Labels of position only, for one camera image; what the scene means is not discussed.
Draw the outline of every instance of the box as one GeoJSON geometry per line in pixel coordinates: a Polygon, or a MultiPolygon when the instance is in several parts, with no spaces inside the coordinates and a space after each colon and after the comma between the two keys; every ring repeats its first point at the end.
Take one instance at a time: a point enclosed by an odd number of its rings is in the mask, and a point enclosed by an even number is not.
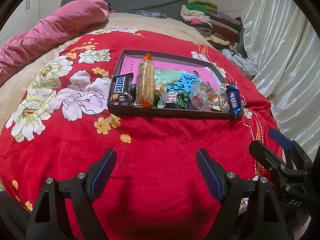
{"type": "MultiPolygon", "coordinates": [[[[124,50],[118,60],[115,71],[112,77],[119,76],[121,73],[121,68],[124,62],[125,56],[129,56],[135,59],[142,60],[145,54],[151,54],[153,60],[161,61],[173,64],[183,64],[191,67],[206,68],[209,67],[216,75],[215,81],[219,84],[226,84],[226,80],[223,78],[219,70],[211,63],[198,60],[195,58],[183,57],[173,54],[167,54],[155,51],[144,51],[144,50],[124,50]]],[[[108,101],[112,91],[114,90],[114,83],[112,83],[109,92],[108,101]]],[[[151,107],[140,107],[140,106],[129,106],[128,103],[121,102],[110,102],[108,103],[108,109],[111,113],[121,116],[121,115],[136,115],[136,116],[153,116],[153,117],[176,117],[176,118],[189,118],[189,119],[241,119],[244,115],[244,111],[241,110],[239,114],[235,115],[232,113],[222,113],[219,111],[197,111],[197,110],[183,110],[183,109],[168,109],[168,108],[151,108],[151,107]]]]}

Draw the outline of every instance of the pink blanket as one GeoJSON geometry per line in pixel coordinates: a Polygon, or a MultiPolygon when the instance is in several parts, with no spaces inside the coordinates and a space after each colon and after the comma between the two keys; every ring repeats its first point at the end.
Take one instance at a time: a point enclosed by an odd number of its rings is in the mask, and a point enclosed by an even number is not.
{"type": "Polygon", "coordinates": [[[0,47],[0,86],[45,52],[106,21],[109,13],[105,1],[73,1],[40,20],[31,31],[15,36],[0,47]]]}

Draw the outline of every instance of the white wardrobe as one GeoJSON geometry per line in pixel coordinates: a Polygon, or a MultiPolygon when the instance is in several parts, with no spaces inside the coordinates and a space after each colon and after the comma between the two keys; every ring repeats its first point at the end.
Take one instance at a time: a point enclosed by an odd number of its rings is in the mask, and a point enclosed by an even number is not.
{"type": "Polygon", "coordinates": [[[23,0],[0,31],[0,46],[17,34],[31,30],[39,21],[39,0],[23,0]]]}

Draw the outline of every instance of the bolt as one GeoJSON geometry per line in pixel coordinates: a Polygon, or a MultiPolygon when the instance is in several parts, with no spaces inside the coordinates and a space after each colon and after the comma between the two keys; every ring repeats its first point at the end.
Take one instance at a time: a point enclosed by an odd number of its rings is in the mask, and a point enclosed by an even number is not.
{"type": "Polygon", "coordinates": [[[46,184],[51,184],[53,182],[53,178],[47,178],[45,182],[46,184]]]}
{"type": "Polygon", "coordinates": [[[262,183],[267,183],[267,182],[268,182],[268,179],[267,179],[266,177],[261,177],[261,178],[260,178],[260,181],[261,181],[262,183]]]}
{"type": "Polygon", "coordinates": [[[236,175],[233,172],[228,172],[227,177],[233,179],[236,175]]]}
{"type": "Polygon", "coordinates": [[[80,173],[78,173],[78,175],[77,175],[77,178],[78,179],[83,179],[85,177],[85,173],[84,172],[80,172],[80,173]]]}

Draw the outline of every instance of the satin curtain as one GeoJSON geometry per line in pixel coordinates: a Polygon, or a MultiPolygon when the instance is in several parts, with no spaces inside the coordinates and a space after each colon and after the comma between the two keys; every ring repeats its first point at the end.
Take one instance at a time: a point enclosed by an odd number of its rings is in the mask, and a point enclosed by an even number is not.
{"type": "Polygon", "coordinates": [[[269,97],[281,132],[313,160],[320,139],[320,39],[292,0],[251,0],[244,47],[258,64],[253,79],[269,97]]]}

